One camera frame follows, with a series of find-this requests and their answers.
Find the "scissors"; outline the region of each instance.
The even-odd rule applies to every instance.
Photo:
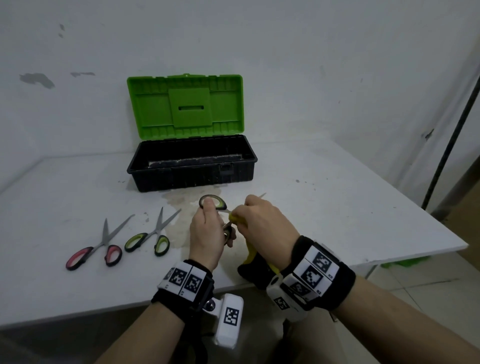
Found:
[[[266,192],[264,194],[261,194],[259,197],[262,198],[263,196],[266,195]],[[198,200],[198,205],[203,208],[204,207],[204,200],[207,198],[207,197],[210,197],[214,204],[215,204],[215,209],[218,211],[218,212],[225,212],[228,214],[228,218],[230,219],[230,216],[231,216],[231,211],[227,208],[227,203],[219,196],[215,195],[215,194],[206,194],[202,197],[200,197],[200,200]],[[230,240],[231,236],[232,236],[232,219],[230,219],[229,222],[227,222],[225,225],[222,226],[222,229],[223,229],[223,234],[225,235],[225,244],[227,243],[227,241]]]
[[[163,217],[163,207],[160,210],[160,215],[158,215],[158,220],[156,221],[155,230],[151,233],[147,234],[146,232],[142,232],[135,236],[132,236],[126,243],[125,243],[125,251],[128,253],[133,252],[135,249],[140,248],[142,244],[151,237],[153,234],[157,234],[158,239],[155,244],[154,253],[156,256],[165,255],[169,248],[170,248],[170,240],[165,236],[161,235],[162,230],[178,215],[181,209],[177,210],[172,216],[170,216],[165,222],[162,222]]]
[[[86,248],[83,248],[82,250],[79,250],[76,252],[72,257],[67,261],[67,264],[65,264],[65,267],[68,270],[76,270],[79,266],[81,266],[83,263],[87,261],[88,258],[92,256],[93,253],[95,253],[95,250],[97,250],[101,246],[106,246],[107,247],[107,254],[105,255],[105,264],[108,267],[113,267],[116,265],[122,256],[122,251],[121,248],[118,245],[109,245],[108,242],[112,240],[112,238],[117,235],[117,233],[125,226],[125,224],[130,220],[133,216],[135,215],[130,215],[128,219],[126,219],[124,222],[122,222],[114,231],[112,231],[111,234],[108,233],[108,221],[105,219],[105,222],[103,223],[103,232],[102,232],[102,242],[93,247],[93,246],[88,246]],[[112,259],[112,256],[114,253],[118,253],[118,256],[114,259]]]

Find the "white table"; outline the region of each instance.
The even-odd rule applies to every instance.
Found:
[[[100,242],[136,214],[111,241],[123,247],[139,232],[182,212],[166,229],[172,246],[188,240],[198,198],[220,194],[230,208],[247,194],[266,199],[301,234],[329,246],[350,266],[442,253],[466,244],[395,188],[329,140],[253,144],[258,157],[251,182],[141,194],[126,173],[132,153],[45,159],[0,195],[0,327],[113,310],[148,302],[167,270],[187,248],[153,253],[154,239],[123,253],[108,268],[100,248],[78,270],[68,258]],[[245,284],[237,266],[247,256],[240,237],[225,248],[214,271],[217,290]]]

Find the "scissor blade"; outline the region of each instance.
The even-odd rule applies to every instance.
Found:
[[[112,238],[118,234],[118,232],[125,226],[125,224],[130,220],[135,214],[128,216],[128,219],[126,219],[124,222],[122,222],[114,231],[110,233],[110,235],[107,237],[107,240],[110,241]]]
[[[163,230],[170,223],[170,221],[172,221],[175,218],[175,216],[179,214],[180,211],[181,211],[181,208],[179,208],[176,213],[174,213],[164,223],[162,223],[160,227],[157,226],[157,231]]]
[[[103,223],[103,231],[102,231],[102,241],[104,242],[108,238],[108,220],[105,219]]]
[[[162,218],[163,218],[163,207],[161,208],[160,215],[158,215],[158,219],[156,221],[156,229],[157,230],[162,225]]]

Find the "metal screw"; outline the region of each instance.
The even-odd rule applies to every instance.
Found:
[[[209,300],[207,303],[205,303],[204,309],[208,312],[212,312],[213,310],[215,310],[215,301]]]

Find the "person's right arm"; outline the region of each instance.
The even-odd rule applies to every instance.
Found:
[[[238,231],[267,262],[283,270],[300,234],[272,204],[249,195],[232,214]],[[409,304],[361,277],[333,311],[381,363],[480,363],[480,350]]]

